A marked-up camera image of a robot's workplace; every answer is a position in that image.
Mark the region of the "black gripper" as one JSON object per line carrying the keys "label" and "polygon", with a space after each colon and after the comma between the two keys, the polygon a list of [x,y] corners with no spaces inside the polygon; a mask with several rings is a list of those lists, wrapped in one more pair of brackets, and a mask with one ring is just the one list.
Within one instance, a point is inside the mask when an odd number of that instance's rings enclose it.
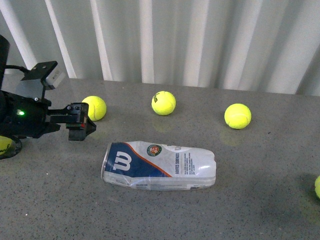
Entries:
{"label": "black gripper", "polygon": [[59,124],[65,124],[69,130],[69,141],[83,141],[96,131],[96,124],[89,118],[88,103],[71,103],[63,109],[49,109],[51,105],[45,98],[35,100],[0,92],[0,136],[12,139],[10,148],[0,156],[2,160],[20,153],[21,139],[38,139],[59,131]]}

